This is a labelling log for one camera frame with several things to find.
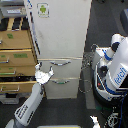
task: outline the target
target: white refrigerator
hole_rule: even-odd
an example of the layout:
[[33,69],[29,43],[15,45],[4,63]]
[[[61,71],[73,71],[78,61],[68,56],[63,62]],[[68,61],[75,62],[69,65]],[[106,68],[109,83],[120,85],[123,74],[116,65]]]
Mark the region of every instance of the white refrigerator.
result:
[[48,99],[77,98],[92,0],[24,0]]

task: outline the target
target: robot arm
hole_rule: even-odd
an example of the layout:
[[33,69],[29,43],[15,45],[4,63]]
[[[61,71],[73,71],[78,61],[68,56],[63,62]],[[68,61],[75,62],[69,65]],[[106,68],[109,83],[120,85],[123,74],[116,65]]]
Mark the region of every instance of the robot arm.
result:
[[106,51],[103,50],[104,56],[100,59],[100,68],[101,70],[108,69],[111,65],[112,58],[121,43],[124,39],[120,34],[114,34],[111,39],[111,47],[109,47]]
[[35,77],[37,83],[33,85],[31,96],[25,101],[25,103],[15,111],[16,121],[11,120],[6,128],[25,128],[29,125],[34,112],[39,106],[43,98],[43,86],[53,76],[53,70],[50,68],[49,73],[40,71],[41,63],[36,65]]

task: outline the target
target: robot body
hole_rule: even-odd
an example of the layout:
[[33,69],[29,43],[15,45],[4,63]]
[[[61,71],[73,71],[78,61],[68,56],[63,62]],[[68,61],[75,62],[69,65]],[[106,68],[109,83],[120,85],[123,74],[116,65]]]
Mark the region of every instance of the robot body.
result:
[[96,49],[92,64],[94,92],[103,102],[114,105],[114,101],[116,104],[128,90],[123,84],[128,74],[127,55],[128,38],[119,34],[113,35],[111,47]]

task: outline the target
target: sticker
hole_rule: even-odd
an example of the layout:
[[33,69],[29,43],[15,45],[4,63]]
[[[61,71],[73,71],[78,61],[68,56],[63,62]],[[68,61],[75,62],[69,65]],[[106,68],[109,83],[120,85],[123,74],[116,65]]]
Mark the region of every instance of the sticker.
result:
[[21,54],[13,54],[14,58],[28,58],[26,53],[21,53]]
[[26,9],[24,7],[20,9],[20,14],[21,15],[27,15]]
[[14,10],[7,10],[9,14],[20,14],[20,9],[14,9]]
[[9,70],[13,69],[13,68],[8,68]]
[[6,58],[6,56],[5,55],[1,55],[1,58]]
[[6,86],[3,86],[2,88],[6,88]]
[[9,39],[13,39],[13,35],[12,34],[7,34]]
[[116,88],[119,88],[121,86],[127,74],[128,74],[127,68],[123,64],[120,64],[116,69],[116,72],[112,78],[112,81],[114,82]]
[[48,4],[39,3],[39,4],[37,4],[37,9],[38,9],[39,17],[42,17],[42,18],[49,17],[49,6],[48,6]]
[[27,0],[27,6],[28,6],[29,9],[32,9],[32,3],[31,3],[30,0]]

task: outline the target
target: white panel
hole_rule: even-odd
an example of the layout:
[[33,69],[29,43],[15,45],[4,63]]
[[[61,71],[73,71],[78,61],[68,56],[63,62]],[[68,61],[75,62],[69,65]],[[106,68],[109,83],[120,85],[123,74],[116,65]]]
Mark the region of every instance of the white panel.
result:
[[82,66],[82,59],[77,60],[49,60],[49,61],[39,61],[42,62],[41,70],[44,72],[48,72],[50,66],[52,66],[54,75],[52,78],[68,78],[68,77],[79,77],[81,66]]
[[49,81],[45,85],[47,99],[77,98],[79,80],[69,80],[65,84],[57,84]]

